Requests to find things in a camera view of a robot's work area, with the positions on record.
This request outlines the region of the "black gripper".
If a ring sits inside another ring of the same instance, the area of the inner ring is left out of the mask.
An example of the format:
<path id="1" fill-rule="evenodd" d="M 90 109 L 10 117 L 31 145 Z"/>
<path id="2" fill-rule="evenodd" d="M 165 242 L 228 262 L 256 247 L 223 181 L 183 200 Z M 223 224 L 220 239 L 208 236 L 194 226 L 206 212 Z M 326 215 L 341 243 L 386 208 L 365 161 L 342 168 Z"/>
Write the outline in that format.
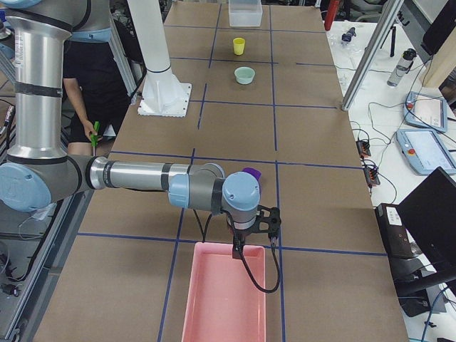
<path id="1" fill-rule="evenodd" d="M 272 246 L 280 235 L 281 217 L 277 207 L 258 205 L 255 216 L 249 222 L 235 222 L 231 212 L 226 212 L 227 226 L 233 235 L 232 258 L 242 259 L 245 240 L 250 234 L 267 234 Z"/>

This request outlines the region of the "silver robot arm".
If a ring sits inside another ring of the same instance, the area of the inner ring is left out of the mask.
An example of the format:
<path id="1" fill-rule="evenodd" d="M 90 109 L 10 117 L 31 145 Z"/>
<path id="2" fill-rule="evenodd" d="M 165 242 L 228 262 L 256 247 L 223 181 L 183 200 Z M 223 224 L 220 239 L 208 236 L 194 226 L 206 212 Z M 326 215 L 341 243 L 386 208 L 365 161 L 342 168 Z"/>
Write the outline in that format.
<path id="1" fill-rule="evenodd" d="M 63 46 L 66 40 L 110 39 L 107 1 L 5 1 L 15 35 L 16 140 L 1 166 L 1 201 L 31 212 L 89 189 L 166 192 L 170 203 L 211 215 L 225 214 L 232 255 L 244 256 L 245 239 L 279 237 L 275 207 L 261 206 L 260 186 L 247 172 L 226 175 L 216 164 L 121 162 L 70 156 L 61 147 Z"/>

